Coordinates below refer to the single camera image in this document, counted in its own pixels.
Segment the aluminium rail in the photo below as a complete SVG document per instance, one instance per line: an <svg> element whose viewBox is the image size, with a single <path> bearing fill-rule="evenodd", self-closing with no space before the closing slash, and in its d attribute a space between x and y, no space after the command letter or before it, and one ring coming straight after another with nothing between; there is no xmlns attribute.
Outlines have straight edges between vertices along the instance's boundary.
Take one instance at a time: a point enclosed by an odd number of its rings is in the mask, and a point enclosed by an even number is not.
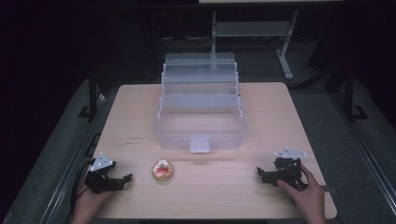
<svg viewBox="0 0 396 224"><path fill-rule="evenodd" d="M91 98L88 105L84 105L74 119L63 122L65 132L62 134L64 140L56 145L58 150L52 163L57 162L60 169L59 181L49 196L46 209L39 219L39 224L57 224L67 222L70 212L71 195L73 187L78 182L77 173L84 170L84 164L92 157L92 140L99 135L102 124L103 106L106 97L100 93L96 98Z"/></svg>
<svg viewBox="0 0 396 224"><path fill-rule="evenodd" d="M352 134L354 140L357 142L362 157L375 181L378 185L384 199L389 205L392 214L396 217L396 188L394 188L383 169L381 168L378 160L375 158L368 143L364 140L361 132L356 125L354 119L351 119L344 109L343 103L340 98L334 94L331 95L332 102L334 103L337 111L340 113L344 123Z"/></svg>

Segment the black metal frame post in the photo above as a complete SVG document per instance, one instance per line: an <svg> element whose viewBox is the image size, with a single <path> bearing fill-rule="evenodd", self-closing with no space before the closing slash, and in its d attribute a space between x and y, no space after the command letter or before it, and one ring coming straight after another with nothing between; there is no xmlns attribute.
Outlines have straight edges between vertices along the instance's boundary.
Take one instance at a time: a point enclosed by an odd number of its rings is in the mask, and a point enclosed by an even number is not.
<svg viewBox="0 0 396 224"><path fill-rule="evenodd" d="M350 68L346 70L344 87L344 114L350 122L357 119L368 119L367 114L360 105L353 104L354 97L354 76Z"/></svg>
<svg viewBox="0 0 396 224"><path fill-rule="evenodd" d="M79 118L85 118L88 122L94 120L97 114L97 84L96 84L96 74L91 70L89 78L89 104L83 106L78 114Z"/></svg>

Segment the round clear packet red snack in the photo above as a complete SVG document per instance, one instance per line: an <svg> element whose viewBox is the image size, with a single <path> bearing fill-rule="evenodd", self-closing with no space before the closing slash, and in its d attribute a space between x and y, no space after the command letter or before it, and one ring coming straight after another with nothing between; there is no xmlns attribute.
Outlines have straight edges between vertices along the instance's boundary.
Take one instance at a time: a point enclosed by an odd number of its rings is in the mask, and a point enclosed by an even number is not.
<svg viewBox="0 0 396 224"><path fill-rule="evenodd" d="M174 168L170 161L159 160L152 167L152 176L157 181L168 181L173 177Z"/></svg>

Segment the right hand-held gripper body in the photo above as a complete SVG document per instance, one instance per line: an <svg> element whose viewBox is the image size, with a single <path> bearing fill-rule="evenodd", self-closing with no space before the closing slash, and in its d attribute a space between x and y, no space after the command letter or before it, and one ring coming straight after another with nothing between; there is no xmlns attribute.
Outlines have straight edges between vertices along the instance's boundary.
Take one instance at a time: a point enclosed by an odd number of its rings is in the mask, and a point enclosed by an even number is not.
<svg viewBox="0 0 396 224"><path fill-rule="evenodd" d="M307 154L289 147L285 147L283 151L275 152L274 161L275 170L267 172L266 176L261 176L262 183L271 184L277 187L277 181L282 180L294 189L302 191L307 188L303 182L303 171L301 169L301 158L305 158Z"/></svg>

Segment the person's right hand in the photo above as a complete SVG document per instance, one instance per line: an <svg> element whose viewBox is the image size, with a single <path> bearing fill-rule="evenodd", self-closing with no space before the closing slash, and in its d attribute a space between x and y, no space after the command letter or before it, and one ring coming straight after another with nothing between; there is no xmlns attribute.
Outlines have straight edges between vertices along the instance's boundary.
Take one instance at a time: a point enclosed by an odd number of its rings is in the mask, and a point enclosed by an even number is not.
<svg viewBox="0 0 396 224"><path fill-rule="evenodd" d="M299 191L282 180L276 183L294 200L306 224L327 224L325 218L325 193L312 173L304 165L301 169L307 178L307 188Z"/></svg>

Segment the grey metal stand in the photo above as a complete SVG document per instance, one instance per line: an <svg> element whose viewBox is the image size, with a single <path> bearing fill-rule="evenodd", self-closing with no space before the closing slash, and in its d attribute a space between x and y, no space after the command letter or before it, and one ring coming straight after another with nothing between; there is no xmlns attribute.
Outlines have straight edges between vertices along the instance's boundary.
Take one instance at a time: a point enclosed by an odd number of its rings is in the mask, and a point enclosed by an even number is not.
<svg viewBox="0 0 396 224"><path fill-rule="evenodd" d="M294 79L286 59L286 53L299 15L298 10L291 13L288 21L218 21L217 12L212 12L211 53L217 51L220 37L283 37L284 42L276 50L276 57L287 80Z"/></svg>

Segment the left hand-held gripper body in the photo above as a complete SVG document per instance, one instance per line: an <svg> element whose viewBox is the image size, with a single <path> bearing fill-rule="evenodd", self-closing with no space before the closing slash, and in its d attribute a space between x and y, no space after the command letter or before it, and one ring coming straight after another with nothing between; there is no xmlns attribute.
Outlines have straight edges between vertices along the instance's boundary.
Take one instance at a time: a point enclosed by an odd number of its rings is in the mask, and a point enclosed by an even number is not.
<svg viewBox="0 0 396 224"><path fill-rule="evenodd" d="M105 191L123 190L124 180L122 178L110 178L108 176L116 164L103 152L99 153L86 174L84 184L96 194Z"/></svg>

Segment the person's left hand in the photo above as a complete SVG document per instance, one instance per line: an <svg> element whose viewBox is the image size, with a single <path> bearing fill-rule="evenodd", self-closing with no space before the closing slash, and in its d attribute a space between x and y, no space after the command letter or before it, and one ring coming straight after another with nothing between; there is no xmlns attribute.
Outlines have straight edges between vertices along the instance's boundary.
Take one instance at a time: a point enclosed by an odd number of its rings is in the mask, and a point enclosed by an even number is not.
<svg viewBox="0 0 396 224"><path fill-rule="evenodd" d="M77 194L71 224L89 224L116 192L105 191L100 194L94 193L85 185L85 180L81 179Z"/></svg>

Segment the clear plastic tiered storage box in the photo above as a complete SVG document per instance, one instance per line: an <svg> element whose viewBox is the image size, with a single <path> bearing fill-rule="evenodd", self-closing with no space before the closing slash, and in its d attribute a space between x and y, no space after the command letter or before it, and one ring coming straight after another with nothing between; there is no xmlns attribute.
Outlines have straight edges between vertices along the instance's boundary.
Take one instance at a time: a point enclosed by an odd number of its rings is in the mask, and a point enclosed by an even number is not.
<svg viewBox="0 0 396 224"><path fill-rule="evenodd" d="M238 149L247 132L237 63L231 52L169 53L153 131L163 149Z"/></svg>

